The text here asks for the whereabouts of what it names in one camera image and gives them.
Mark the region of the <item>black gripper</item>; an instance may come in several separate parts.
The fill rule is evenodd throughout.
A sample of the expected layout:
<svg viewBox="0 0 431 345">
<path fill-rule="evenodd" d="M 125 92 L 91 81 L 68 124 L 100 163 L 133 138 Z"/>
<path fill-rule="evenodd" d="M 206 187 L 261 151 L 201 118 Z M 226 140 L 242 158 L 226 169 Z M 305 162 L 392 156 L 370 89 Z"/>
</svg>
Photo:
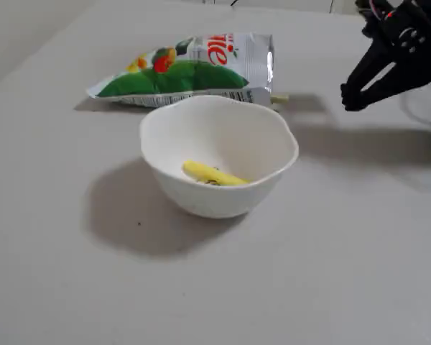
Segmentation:
<svg viewBox="0 0 431 345">
<path fill-rule="evenodd" d="M 361 15 L 362 32 L 373 41 L 340 85 L 346 111 L 431 82 L 431 1 L 362 1 Z"/>
</svg>

